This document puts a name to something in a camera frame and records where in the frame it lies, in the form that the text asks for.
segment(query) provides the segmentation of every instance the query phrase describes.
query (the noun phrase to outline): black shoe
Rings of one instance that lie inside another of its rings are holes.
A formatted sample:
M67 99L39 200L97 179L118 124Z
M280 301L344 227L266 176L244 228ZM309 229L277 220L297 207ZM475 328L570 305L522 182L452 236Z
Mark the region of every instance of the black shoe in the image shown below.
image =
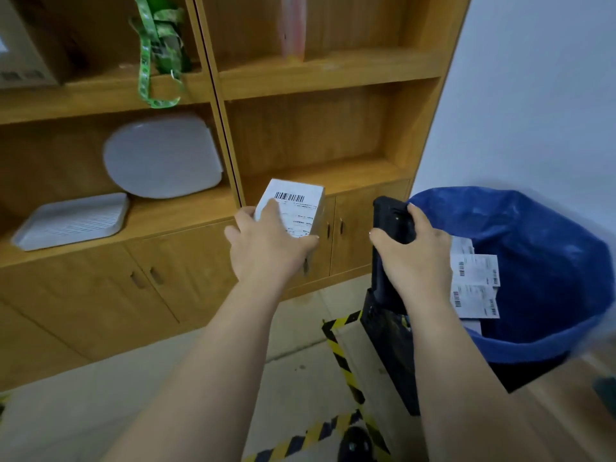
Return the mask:
M338 462L374 462L372 441L360 426L351 426L343 436L338 449Z

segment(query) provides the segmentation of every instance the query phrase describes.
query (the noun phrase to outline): perforated tray surface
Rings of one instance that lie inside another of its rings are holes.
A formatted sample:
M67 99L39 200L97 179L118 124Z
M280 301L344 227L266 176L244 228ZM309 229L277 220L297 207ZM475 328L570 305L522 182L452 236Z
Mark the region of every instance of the perforated tray surface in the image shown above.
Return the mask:
M128 203L125 193L113 193L45 204L28 217L11 242L32 251L110 236L122 228Z

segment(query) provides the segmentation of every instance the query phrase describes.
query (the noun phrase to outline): handheld scanner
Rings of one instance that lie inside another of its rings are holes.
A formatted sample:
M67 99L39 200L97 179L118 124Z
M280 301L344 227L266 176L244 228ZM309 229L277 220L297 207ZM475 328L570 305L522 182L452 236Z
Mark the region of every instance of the handheld scanner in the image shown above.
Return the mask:
M406 209L406 203L379 196L373 203L374 228L380 228L398 243L411 243L415 237L415 223ZM387 278L381 256L372 248L372 292L376 303L396 314L405 315L406 309L400 295Z

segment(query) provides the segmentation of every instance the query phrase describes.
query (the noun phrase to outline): cabinet door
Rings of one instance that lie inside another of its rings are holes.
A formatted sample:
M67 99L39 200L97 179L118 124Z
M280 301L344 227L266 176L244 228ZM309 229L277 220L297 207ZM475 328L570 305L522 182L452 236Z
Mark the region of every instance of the cabinet door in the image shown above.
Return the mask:
M224 228L232 220L128 243L131 254L182 322L205 326L237 282Z
M89 361L0 303L0 391L42 380Z
M368 233L373 224L372 201L379 196L404 200L408 180L362 188L336 196L331 275L372 262Z
M319 246L312 252L308 263L308 273L304 271L298 272L289 282L287 288L304 285L308 282L323 279L329 276L329 267L331 266L331 242L334 235L334 211L336 208L336 197L328 196L323 201L323 212L320 219L317 219L319 224Z
M158 341L177 327L122 244L4 268L0 297L91 360Z

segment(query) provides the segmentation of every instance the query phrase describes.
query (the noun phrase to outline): wooden shelf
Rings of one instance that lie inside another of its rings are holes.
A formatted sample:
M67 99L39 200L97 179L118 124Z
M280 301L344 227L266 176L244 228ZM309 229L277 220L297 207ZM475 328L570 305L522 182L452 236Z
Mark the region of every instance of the wooden shelf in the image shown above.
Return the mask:
M223 185L170 200L136 198L131 201L122 230L106 238L36 251L22 251L11 244L15 229L3 233L0 235L0 268L103 244L163 235L219 222L233 217L236 210L231 187Z
M242 177L247 204L257 205L272 178L325 187L325 194L337 194L408 178L382 156L356 157L305 167L273 170Z
M0 91L0 124L45 120L148 108L137 93L136 66L84 76L59 87L28 87ZM182 76L185 92L168 75L151 78L151 96L180 104L212 101L210 75L197 70Z
M307 61L281 56L240 64L221 61L219 68L223 98L234 100L439 77L447 62L440 52L378 48L333 52Z

